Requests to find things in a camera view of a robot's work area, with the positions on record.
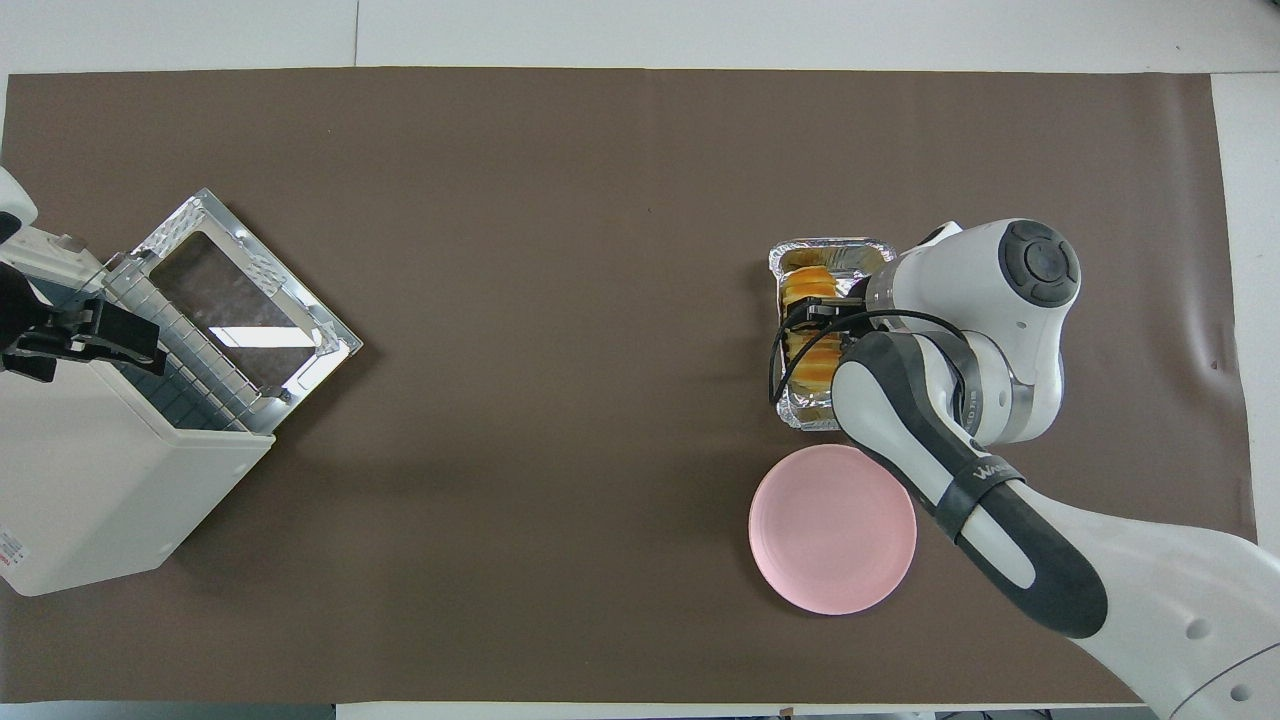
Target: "pink plate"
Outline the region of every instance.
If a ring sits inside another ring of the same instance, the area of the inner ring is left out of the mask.
[[[748,521],[764,579],[823,615],[867,610],[902,582],[915,555],[906,489],[861,451],[817,445],[764,475]]]

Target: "brown mat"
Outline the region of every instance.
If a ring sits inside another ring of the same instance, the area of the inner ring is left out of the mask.
[[[4,138],[40,227],[105,258],[209,186],[369,343],[160,570],[0,587],[6,701],[1132,701],[931,524],[861,615],[759,577],[756,483],[836,439],[764,401],[797,236],[1055,225],[1066,404],[1004,454],[1253,537],[1203,76],[27,76]]]

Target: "label sticker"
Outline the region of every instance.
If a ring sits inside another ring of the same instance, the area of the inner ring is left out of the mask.
[[[27,559],[27,546],[13,537],[9,528],[0,525],[0,569],[17,568]]]

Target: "black cable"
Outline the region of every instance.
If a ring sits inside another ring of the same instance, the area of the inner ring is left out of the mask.
[[[783,319],[778,325],[778,334],[773,336],[773,347],[769,350],[769,402],[773,405],[777,405],[778,402],[777,400],[773,400],[773,373],[778,369],[778,352],[782,350],[782,341],[786,338],[787,329],[794,325],[801,315],[804,315],[805,310],[808,310],[808,307],[804,305],[791,310],[786,319]]]
[[[795,373],[796,366],[800,365],[800,359],[804,357],[806,352],[809,352],[810,347],[818,345],[818,341],[820,341],[822,338],[827,337],[828,334],[835,333],[835,332],[842,332],[842,331],[847,329],[850,325],[852,325],[854,323],[856,323],[859,320],[869,320],[872,318],[918,318],[920,320],[928,320],[928,322],[931,322],[931,323],[933,323],[936,325],[940,325],[942,329],[950,332],[951,334],[959,337],[960,340],[964,340],[964,334],[960,332],[960,328],[952,325],[951,323],[943,320],[942,318],[938,318],[937,315],[931,315],[928,313],[920,313],[918,310],[865,310],[863,313],[854,313],[852,315],[845,315],[844,318],[840,318],[838,320],[831,323],[826,328],[822,328],[820,331],[818,331],[817,333],[814,333],[814,336],[812,338],[809,338],[809,342],[804,343],[804,346],[800,350],[796,351],[795,357],[792,357],[791,363],[783,369],[782,379],[778,382],[777,387],[774,387],[773,386],[773,372],[777,369],[777,364],[773,360],[774,360],[774,357],[778,354],[778,346],[781,345],[782,337],[785,336],[786,331],[788,329],[788,325],[792,322],[795,322],[792,319],[795,315],[796,315],[796,311],[792,311],[791,315],[787,316],[787,320],[785,320],[783,324],[778,328],[778,334],[774,336],[774,338],[773,338],[773,351],[769,354],[769,404],[771,405],[777,405],[778,401],[782,400],[782,392],[786,389],[787,382],[791,380],[791,374]]]

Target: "white table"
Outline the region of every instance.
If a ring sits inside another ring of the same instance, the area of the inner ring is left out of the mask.
[[[0,77],[521,65],[1213,73],[1262,547],[1280,553],[1280,8],[1266,0],[5,0]],[[383,703],[344,720],[764,715],[777,705]],[[797,711],[891,708],[797,706]]]

